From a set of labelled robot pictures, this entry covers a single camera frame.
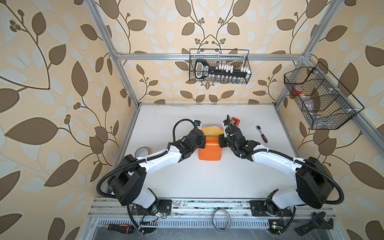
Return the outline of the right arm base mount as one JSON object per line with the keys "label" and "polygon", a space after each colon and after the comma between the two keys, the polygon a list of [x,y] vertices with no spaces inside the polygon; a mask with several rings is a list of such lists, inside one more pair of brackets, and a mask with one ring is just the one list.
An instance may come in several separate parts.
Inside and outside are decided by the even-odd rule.
{"label": "right arm base mount", "polygon": [[288,208],[280,209],[273,202],[262,200],[250,201],[250,209],[253,217],[291,217],[293,215]]}

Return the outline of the yellow orange wrapping paper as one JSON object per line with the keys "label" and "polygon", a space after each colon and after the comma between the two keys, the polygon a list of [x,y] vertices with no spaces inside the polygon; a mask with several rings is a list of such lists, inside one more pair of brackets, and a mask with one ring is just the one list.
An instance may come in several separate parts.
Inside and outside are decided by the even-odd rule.
{"label": "yellow orange wrapping paper", "polygon": [[222,148],[219,144],[219,136],[224,133],[217,126],[202,128],[206,137],[206,145],[204,149],[199,149],[199,160],[202,161],[219,161],[222,156]]}

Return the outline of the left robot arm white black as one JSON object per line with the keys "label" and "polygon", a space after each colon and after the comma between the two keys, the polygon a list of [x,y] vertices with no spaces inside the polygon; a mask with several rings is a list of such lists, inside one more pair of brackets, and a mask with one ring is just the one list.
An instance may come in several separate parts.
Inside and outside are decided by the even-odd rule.
{"label": "left robot arm white black", "polygon": [[[188,135],[176,140],[176,127],[181,122],[190,122],[193,129]],[[97,193],[104,198],[117,199],[121,206],[139,205],[153,209],[158,204],[157,196],[143,188],[147,176],[183,160],[188,159],[197,149],[204,149],[206,136],[201,121],[182,119],[173,128],[173,142],[167,148],[145,157],[125,156],[118,167],[103,176],[97,183]]]}

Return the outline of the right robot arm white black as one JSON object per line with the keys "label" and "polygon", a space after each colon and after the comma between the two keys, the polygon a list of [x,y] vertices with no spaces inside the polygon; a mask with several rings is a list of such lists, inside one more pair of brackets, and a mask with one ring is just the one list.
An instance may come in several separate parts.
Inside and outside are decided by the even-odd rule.
{"label": "right robot arm white black", "polygon": [[294,158],[271,150],[259,142],[246,140],[240,128],[230,119],[223,121],[224,133],[219,136],[221,148],[230,148],[240,159],[271,167],[295,180],[288,189],[275,189],[265,199],[265,211],[275,215],[288,207],[309,206],[321,209],[326,205],[340,205],[345,194],[337,182],[327,174],[316,158]]}

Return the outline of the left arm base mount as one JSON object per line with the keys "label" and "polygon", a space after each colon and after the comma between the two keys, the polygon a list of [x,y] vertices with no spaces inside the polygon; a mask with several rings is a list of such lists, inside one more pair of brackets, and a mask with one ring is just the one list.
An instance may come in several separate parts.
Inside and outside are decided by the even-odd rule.
{"label": "left arm base mount", "polygon": [[155,202],[149,207],[144,208],[140,205],[133,205],[132,211],[134,215],[137,216],[159,216],[159,217],[165,217],[170,215],[172,211],[172,200],[155,200]]}

